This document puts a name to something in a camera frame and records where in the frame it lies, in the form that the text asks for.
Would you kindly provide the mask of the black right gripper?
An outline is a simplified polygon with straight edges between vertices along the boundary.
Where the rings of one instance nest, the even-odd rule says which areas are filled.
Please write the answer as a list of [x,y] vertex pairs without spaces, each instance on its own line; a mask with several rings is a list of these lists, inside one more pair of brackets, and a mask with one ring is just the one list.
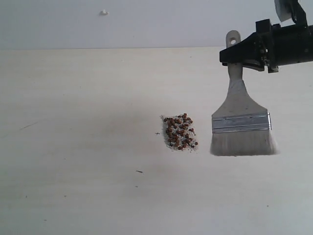
[[223,66],[239,63],[244,68],[278,72],[279,66],[313,60],[311,25],[271,24],[269,19],[256,22],[256,33],[241,41],[240,33],[227,33],[226,49],[220,51]]

